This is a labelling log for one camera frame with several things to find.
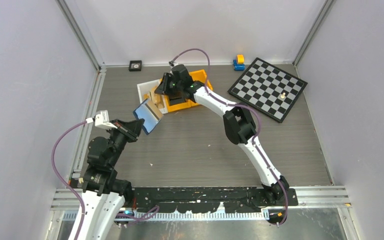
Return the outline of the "blue leather card holder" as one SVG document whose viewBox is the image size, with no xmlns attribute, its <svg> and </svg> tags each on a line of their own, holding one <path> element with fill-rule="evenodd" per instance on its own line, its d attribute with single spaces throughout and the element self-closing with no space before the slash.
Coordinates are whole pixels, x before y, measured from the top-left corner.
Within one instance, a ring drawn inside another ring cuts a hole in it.
<svg viewBox="0 0 384 240">
<path fill-rule="evenodd" d="M 154 116 L 149 112 L 148 108 L 145 106 L 145 103 L 147 101 L 151 101 L 149 99 L 144 100 L 134 111 L 133 115 L 135 118 L 138 119 L 144 119 L 143 124 L 143 131 L 146 135 L 149 135 L 155 127 L 159 124 L 160 121 L 157 121 Z"/>
</svg>

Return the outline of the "gold card pocket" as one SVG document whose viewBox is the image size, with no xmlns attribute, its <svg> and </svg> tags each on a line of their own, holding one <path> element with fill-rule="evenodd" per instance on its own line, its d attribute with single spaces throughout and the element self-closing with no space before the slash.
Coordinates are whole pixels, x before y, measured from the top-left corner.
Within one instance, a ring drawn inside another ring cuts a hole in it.
<svg viewBox="0 0 384 240">
<path fill-rule="evenodd" d="M 150 92 L 149 93 L 149 98 L 150 100 L 155 104 L 155 105 L 158 105 L 162 102 L 162 97 L 160 94 L 157 94 L 157 93 L 154 93 L 154 92 Z"/>
</svg>

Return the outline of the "gold card magnetic stripe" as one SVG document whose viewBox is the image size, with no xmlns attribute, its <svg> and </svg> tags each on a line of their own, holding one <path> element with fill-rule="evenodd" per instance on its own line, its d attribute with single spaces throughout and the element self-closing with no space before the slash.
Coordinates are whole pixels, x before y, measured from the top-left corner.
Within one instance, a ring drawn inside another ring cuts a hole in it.
<svg viewBox="0 0 384 240">
<path fill-rule="evenodd" d="M 144 105 L 157 121 L 160 121 L 163 118 L 164 114 L 152 101 L 148 100 Z"/>
</svg>

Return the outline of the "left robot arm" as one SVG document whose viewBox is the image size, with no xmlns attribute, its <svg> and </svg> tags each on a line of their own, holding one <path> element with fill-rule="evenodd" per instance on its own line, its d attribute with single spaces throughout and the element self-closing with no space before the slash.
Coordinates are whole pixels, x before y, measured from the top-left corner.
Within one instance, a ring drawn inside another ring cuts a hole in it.
<svg viewBox="0 0 384 240">
<path fill-rule="evenodd" d="M 81 200 L 70 240 L 105 240 L 121 207 L 134 199 L 132 184 L 117 179 L 115 165 L 126 144 L 137 141 L 144 119 L 104 122 L 95 119 L 109 137 L 95 137 L 88 144 L 87 169 L 82 177 Z"/>
</svg>

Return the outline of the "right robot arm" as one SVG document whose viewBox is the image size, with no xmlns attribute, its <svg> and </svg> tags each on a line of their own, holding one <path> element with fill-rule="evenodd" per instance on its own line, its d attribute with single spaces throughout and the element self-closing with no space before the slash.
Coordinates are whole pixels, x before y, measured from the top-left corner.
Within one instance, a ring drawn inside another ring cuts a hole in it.
<svg viewBox="0 0 384 240">
<path fill-rule="evenodd" d="M 267 202 L 279 205 L 287 199 L 289 184 L 274 167 L 258 139 L 260 129 L 252 117 L 253 109 L 214 93 L 209 89 L 207 81 L 193 80 L 183 64 L 170 61 L 169 65 L 170 72 L 163 74 L 155 93 L 167 97 L 179 96 L 182 100 L 202 105 L 220 116 L 228 140 L 246 154 L 257 171 Z"/>
</svg>

